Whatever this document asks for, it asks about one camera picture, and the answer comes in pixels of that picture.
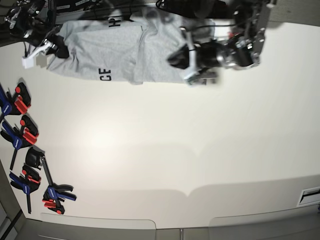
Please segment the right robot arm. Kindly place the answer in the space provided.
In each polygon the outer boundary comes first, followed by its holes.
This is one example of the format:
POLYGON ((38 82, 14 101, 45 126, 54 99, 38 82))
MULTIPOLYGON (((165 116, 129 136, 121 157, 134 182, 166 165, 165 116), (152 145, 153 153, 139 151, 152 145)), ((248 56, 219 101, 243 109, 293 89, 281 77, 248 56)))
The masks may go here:
POLYGON ((14 39, 28 43, 24 59, 32 59, 38 54, 55 55, 60 59, 69 57, 64 38, 59 35, 61 27, 56 25, 56 0, 18 0, 7 8, 4 25, 14 39))

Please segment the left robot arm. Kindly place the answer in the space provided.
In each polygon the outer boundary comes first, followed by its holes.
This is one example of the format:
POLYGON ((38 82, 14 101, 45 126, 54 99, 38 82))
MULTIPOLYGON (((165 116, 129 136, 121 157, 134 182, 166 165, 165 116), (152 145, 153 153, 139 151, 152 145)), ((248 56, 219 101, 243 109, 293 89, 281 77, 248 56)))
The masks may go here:
POLYGON ((215 68, 247 69, 260 63, 275 0, 163 0, 158 8, 182 17, 185 43, 167 59, 199 77, 215 68))

